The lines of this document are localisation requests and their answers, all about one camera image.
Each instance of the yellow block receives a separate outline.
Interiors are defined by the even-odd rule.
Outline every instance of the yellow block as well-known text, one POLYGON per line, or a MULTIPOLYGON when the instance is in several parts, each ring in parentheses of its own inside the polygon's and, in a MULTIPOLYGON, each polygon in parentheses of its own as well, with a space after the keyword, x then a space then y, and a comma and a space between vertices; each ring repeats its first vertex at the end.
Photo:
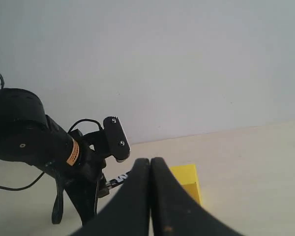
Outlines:
POLYGON ((201 204, 201 193, 195 164, 172 166, 171 172, 189 195, 201 204))

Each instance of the yellow cube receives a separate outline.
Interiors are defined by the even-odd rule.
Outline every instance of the yellow cube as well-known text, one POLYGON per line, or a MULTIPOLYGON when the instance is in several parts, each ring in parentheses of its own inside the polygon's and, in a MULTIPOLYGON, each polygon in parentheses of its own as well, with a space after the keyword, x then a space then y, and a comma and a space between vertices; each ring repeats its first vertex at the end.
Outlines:
POLYGON ((172 166, 170 167, 170 170, 184 190, 198 204, 201 204, 201 193, 196 165, 172 166))

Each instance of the white wall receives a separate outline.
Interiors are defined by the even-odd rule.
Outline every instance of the white wall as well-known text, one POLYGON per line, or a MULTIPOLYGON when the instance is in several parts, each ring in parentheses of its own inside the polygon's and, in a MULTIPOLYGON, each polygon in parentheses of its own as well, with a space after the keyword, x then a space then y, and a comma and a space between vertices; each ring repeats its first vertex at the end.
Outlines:
POLYGON ((295 119, 295 0, 0 0, 0 72, 131 143, 295 119))
MULTIPOLYGON (((136 158, 155 156, 170 166, 195 163, 203 207, 243 234, 295 235, 295 121, 133 145, 127 161, 108 159, 105 174, 113 178, 136 158)), ((24 186, 38 174, 34 167, 0 162, 2 185, 24 186)), ((49 177, 23 192, 0 191, 0 236, 76 230, 80 220, 67 198, 63 222, 51 224, 55 195, 49 177)), ((100 209, 110 197, 99 201, 100 209)))

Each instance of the sticker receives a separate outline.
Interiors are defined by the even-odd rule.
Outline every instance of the sticker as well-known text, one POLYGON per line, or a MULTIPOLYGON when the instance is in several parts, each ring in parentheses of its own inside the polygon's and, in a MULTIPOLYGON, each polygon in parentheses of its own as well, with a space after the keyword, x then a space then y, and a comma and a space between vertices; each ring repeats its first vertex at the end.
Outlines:
POLYGON ((80 147, 79 144, 77 143, 77 141, 73 140, 73 148, 72 148, 72 152, 71 155, 69 156, 69 158, 67 159, 67 163, 70 166, 73 166, 74 163, 77 161, 79 153, 80 153, 80 147))

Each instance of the orange label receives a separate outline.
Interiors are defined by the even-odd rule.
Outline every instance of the orange label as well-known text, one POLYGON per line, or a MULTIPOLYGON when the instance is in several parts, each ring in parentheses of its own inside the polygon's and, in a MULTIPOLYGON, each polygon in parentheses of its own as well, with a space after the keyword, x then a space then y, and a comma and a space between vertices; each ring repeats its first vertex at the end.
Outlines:
POLYGON ((79 144, 74 139, 72 139, 72 140, 73 140, 73 149, 72 149, 71 155, 67 159, 67 163, 70 166, 73 166, 74 163, 77 161, 78 156, 79 156, 79 152, 80 152, 79 144))

